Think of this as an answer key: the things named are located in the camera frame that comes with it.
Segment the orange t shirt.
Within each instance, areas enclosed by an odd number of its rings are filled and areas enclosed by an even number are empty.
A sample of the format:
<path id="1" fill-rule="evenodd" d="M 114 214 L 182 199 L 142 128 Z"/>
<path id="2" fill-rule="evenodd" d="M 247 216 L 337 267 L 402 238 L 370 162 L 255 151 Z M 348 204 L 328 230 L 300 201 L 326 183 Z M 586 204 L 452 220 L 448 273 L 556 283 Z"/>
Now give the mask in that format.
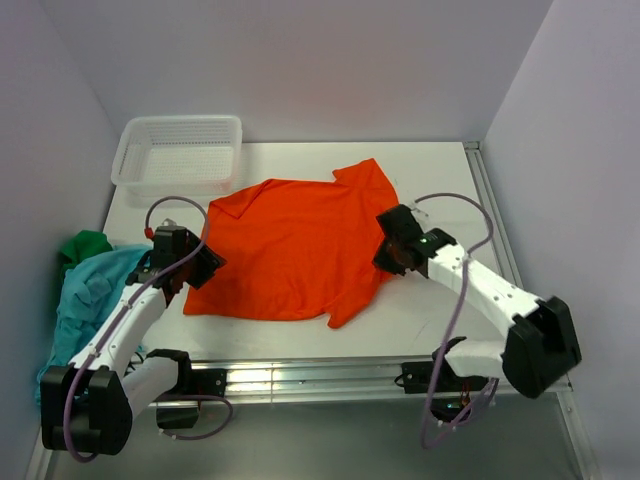
<path id="1" fill-rule="evenodd" d="M 301 321 L 326 314 L 339 329 L 390 274 L 373 259 L 377 216 L 398 203 L 373 159 L 331 182 L 269 179 L 210 202 L 208 246 L 225 266 L 187 295 L 186 315 Z"/>

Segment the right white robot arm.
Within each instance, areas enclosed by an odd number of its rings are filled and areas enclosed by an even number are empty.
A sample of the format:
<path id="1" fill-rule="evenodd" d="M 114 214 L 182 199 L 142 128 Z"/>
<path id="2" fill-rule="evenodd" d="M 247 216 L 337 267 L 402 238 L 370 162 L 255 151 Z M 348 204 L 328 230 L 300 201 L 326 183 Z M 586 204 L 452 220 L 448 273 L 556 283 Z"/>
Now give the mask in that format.
<path id="1" fill-rule="evenodd" d="M 469 304 L 497 329 L 498 341 L 449 336 L 433 352 L 433 378 L 452 390 L 467 379 L 506 380 L 536 399 L 582 361 L 570 308 L 556 296 L 524 291 L 473 259 L 439 228 L 424 231 L 406 205 L 378 215 L 383 241 L 376 267 L 403 275 L 416 271 L 458 296 L 455 310 Z"/>

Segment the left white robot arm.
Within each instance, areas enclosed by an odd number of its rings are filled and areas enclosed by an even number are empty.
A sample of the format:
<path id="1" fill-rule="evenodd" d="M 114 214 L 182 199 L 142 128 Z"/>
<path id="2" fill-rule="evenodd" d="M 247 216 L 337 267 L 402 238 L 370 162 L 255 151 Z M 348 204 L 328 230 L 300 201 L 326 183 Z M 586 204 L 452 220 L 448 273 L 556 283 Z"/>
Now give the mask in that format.
<path id="1" fill-rule="evenodd" d="M 153 247 L 130 268 L 123 290 L 103 325 L 64 366 L 49 367 L 40 383 L 41 440 L 86 463 L 116 455 L 138 415 L 156 401 L 219 401 L 195 391 L 187 352 L 155 349 L 130 371 L 128 365 L 150 327 L 183 286 L 204 286 L 225 259 L 192 231 L 161 226 Z"/>

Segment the teal t shirt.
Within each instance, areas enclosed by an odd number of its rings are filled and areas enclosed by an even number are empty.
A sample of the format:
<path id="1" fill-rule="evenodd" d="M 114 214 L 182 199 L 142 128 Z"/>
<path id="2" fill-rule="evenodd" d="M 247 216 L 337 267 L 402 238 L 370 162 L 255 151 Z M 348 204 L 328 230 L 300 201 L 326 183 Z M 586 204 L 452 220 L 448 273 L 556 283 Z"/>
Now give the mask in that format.
<path id="1" fill-rule="evenodd" d="M 49 367 L 67 365 L 88 345 L 118 304 L 127 275 L 149 251 L 145 245 L 112 246 L 61 275 L 52 347 L 37 383 Z"/>

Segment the green t shirt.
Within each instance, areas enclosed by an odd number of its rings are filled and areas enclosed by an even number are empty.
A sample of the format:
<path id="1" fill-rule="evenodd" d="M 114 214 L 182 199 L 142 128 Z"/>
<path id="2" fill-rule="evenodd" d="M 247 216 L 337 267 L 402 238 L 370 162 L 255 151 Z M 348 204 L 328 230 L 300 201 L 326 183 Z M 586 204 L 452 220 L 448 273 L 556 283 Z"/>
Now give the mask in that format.
<path id="1" fill-rule="evenodd" d="M 102 232 L 81 230 L 64 243 L 60 250 L 61 275 L 74 269 L 84 260 L 96 255 L 111 252 L 112 244 Z"/>

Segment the white perforated plastic basket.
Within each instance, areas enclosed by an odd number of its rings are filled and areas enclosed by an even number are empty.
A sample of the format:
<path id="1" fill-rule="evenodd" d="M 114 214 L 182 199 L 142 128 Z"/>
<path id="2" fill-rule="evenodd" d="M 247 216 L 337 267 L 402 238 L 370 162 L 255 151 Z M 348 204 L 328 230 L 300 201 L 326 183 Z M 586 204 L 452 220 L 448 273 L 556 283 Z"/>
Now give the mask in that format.
<path id="1" fill-rule="evenodd" d="M 114 186 L 140 197 L 227 195 L 241 175 L 241 120 L 233 115 L 130 120 L 114 156 Z"/>

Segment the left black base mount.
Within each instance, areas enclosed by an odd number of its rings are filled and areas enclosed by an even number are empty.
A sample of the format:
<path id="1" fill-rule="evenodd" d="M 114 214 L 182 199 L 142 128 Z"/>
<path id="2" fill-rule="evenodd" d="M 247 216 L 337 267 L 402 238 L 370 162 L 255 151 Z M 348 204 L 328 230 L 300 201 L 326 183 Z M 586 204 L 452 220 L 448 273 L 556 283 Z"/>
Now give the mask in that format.
<path id="1" fill-rule="evenodd" d="M 183 393 L 160 397 L 156 404 L 156 424 L 163 430 L 192 429 L 203 409 L 204 399 L 193 396 L 224 397 L 227 370 L 223 368 L 196 368 Z"/>

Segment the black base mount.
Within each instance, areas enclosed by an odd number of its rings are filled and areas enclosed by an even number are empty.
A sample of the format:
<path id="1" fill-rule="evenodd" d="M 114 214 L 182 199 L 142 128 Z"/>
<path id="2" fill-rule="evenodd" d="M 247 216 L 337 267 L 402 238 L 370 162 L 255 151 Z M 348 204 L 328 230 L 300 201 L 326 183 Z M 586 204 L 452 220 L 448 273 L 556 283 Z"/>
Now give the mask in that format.
<path id="1" fill-rule="evenodd" d="M 227 370 L 223 368 L 196 368 L 183 393 L 160 397 L 156 404 L 156 424 L 163 430 L 192 429 L 203 409 L 204 399 L 193 396 L 224 397 Z"/>
<path id="2" fill-rule="evenodd" d="M 427 393 L 434 364 L 434 360 L 402 363 L 401 373 L 394 379 L 395 385 L 405 394 Z M 467 406 L 471 406 L 460 420 L 464 424 L 491 403 L 496 389 L 496 381 L 480 376 L 458 377 L 443 364 L 435 393 L 445 394 L 445 397 L 432 400 L 431 414 L 438 422 L 451 423 Z"/>

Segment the front aluminium rail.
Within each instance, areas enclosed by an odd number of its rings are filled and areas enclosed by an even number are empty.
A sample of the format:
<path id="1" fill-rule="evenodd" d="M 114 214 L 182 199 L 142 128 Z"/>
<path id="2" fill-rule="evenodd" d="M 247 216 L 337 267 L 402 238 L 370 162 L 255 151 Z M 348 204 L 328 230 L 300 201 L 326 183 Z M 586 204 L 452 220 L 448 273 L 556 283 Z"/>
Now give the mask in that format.
<path id="1" fill-rule="evenodd" d="M 192 369 L 227 370 L 225 398 L 234 404 L 318 403 L 399 399 L 395 385 L 404 362 L 425 358 L 355 358 L 291 361 L 198 361 Z"/>

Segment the aluminium rail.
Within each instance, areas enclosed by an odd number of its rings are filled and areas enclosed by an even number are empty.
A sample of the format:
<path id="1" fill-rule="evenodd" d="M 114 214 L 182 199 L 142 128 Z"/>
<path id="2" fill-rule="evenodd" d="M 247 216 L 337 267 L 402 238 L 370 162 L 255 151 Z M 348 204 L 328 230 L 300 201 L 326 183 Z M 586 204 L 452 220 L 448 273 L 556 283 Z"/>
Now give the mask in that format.
<path id="1" fill-rule="evenodd" d="M 478 141 L 464 142 L 463 148 L 469 163 L 479 202 L 490 214 L 495 227 L 493 250 L 500 271 L 511 283 L 523 287 L 521 275 L 484 165 L 481 143 Z M 553 395 L 561 410 L 560 416 L 562 418 L 562 424 L 567 432 L 571 450 L 577 462 L 579 469 L 578 478 L 602 479 L 595 453 L 580 418 L 574 398 L 573 384 L 569 377 L 567 377 L 566 384 L 567 386 L 559 387 Z"/>
<path id="2" fill-rule="evenodd" d="M 395 385 L 404 362 L 425 358 L 355 358 L 291 361 L 198 361 L 192 369 L 227 370 L 225 398 L 234 404 L 318 403 L 399 399 Z"/>

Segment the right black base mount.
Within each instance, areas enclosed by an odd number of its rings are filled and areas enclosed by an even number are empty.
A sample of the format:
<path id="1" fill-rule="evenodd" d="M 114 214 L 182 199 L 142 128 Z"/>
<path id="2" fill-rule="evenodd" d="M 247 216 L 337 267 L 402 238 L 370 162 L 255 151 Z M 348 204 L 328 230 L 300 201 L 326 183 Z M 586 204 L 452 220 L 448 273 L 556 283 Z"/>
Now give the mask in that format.
<path id="1" fill-rule="evenodd" d="M 427 393 L 434 364 L 434 360 L 402 363 L 401 373 L 394 379 L 395 385 L 405 394 Z M 431 414 L 438 422 L 451 423 L 467 406 L 471 406 L 460 420 L 464 424 L 491 403 L 496 389 L 496 381 L 480 376 L 458 377 L 443 364 L 435 393 L 445 394 L 445 397 L 432 400 Z"/>

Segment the right aluminium rail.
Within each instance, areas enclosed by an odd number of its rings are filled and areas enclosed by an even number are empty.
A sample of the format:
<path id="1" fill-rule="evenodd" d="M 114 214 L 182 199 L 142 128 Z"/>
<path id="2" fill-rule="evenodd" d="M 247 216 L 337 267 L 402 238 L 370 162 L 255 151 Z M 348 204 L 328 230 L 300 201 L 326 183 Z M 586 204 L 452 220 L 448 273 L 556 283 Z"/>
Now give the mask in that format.
<path id="1" fill-rule="evenodd" d="M 495 227 L 493 250 L 500 271 L 511 283 L 523 287 L 521 275 L 484 165 L 481 143 L 478 141 L 464 142 L 463 148 L 469 163 L 479 202 L 490 214 Z M 579 469 L 578 478 L 602 479 L 595 453 L 580 418 L 574 398 L 573 384 L 569 377 L 567 377 L 566 384 L 567 386 L 559 387 L 553 395 L 561 410 L 560 416 L 562 418 L 562 424 L 567 432 L 571 450 L 577 462 Z"/>

